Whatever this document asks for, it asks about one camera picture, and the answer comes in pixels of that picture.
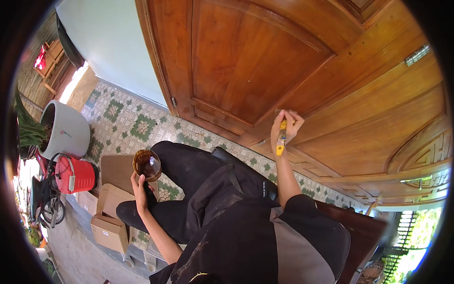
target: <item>wooden door frame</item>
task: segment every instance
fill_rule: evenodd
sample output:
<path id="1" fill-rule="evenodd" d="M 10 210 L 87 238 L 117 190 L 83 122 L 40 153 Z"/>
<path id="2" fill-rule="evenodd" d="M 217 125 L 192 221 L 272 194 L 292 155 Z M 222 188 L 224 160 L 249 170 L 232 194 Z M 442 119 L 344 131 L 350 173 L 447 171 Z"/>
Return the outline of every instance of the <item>wooden door frame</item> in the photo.
<path id="1" fill-rule="evenodd" d="M 153 65 L 154 73 L 158 79 L 159 87 L 163 93 L 164 99 L 170 114 L 180 116 L 178 109 L 173 106 L 172 95 L 170 94 L 169 86 L 164 75 L 164 66 L 158 54 L 158 47 L 153 33 L 153 27 L 150 22 L 149 6 L 147 0 L 135 0 L 137 16 L 139 18 L 140 28 L 142 30 L 145 46 L 147 47 L 148 55 L 150 56 L 151 64 Z"/>

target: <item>yellow paintbrush handle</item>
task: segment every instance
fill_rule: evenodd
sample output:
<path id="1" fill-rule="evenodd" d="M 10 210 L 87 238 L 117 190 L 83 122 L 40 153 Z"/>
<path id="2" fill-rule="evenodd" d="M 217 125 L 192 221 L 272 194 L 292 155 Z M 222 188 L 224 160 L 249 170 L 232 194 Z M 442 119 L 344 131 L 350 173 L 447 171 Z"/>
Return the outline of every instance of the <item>yellow paintbrush handle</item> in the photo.
<path id="1" fill-rule="evenodd" d="M 277 135 L 276 154 L 278 156 L 282 155 L 282 152 L 284 151 L 286 131 L 287 131 L 287 120 L 284 119 L 281 122 L 281 126 L 279 127 L 279 134 Z"/>

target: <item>potted plant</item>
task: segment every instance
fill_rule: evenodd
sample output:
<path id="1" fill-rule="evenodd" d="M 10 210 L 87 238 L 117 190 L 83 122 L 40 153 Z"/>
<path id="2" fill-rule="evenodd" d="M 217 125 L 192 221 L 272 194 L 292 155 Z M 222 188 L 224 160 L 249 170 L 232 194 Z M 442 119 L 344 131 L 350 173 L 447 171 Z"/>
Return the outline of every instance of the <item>potted plant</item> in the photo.
<path id="1" fill-rule="evenodd" d="M 57 100 L 51 100 L 38 123 L 25 109 L 17 89 L 15 104 L 21 153 L 27 153 L 27 149 L 36 146 L 39 154 L 46 159 L 51 159 L 59 152 L 77 159 L 85 155 L 90 143 L 90 126 L 78 111 Z"/>

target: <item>knee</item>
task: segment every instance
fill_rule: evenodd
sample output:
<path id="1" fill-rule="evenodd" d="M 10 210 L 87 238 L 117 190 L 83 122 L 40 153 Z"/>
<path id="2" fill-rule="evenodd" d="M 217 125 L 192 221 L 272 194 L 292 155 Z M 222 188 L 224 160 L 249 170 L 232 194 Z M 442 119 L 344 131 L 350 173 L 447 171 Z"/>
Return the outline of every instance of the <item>knee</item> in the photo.
<path id="1" fill-rule="evenodd" d="M 157 142 L 155 145 L 151 147 L 151 150 L 159 155 L 159 153 L 162 153 L 165 151 L 165 149 L 169 149 L 171 147 L 173 147 L 173 142 L 165 140 Z"/>
<path id="2" fill-rule="evenodd" d="M 137 208 L 135 201 L 124 201 L 117 206 L 117 217 L 123 222 L 129 224 L 129 221 L 131 217 L 134 216 L 136 210 Z"/>

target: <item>person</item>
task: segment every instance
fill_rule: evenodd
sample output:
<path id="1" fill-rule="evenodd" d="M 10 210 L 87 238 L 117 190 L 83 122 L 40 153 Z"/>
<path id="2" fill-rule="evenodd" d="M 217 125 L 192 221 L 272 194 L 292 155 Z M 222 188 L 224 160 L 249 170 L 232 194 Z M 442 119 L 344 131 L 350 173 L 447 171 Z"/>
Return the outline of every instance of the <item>person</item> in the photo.
<path id="1" fill-rule="evenodd" d="M 184 144 L 162 141 L 152 150 L 162 172 L 180 186 L 183 200 L 157 202 L 144 176 L 131 176 L 135 201 L 118 205 L 126 224 L 150 234 L 169 264 L 151 283 L 335 283 L 350 235 L 301 194 L 286 150 L 276 155 L 279 126 L 286 141 L 304 120 L 282 110 L 271 128 L 278 201 L 262 196 L 262 180 L 240 166 Z M 178 245 L 187 244 L 183 251 Z"/>

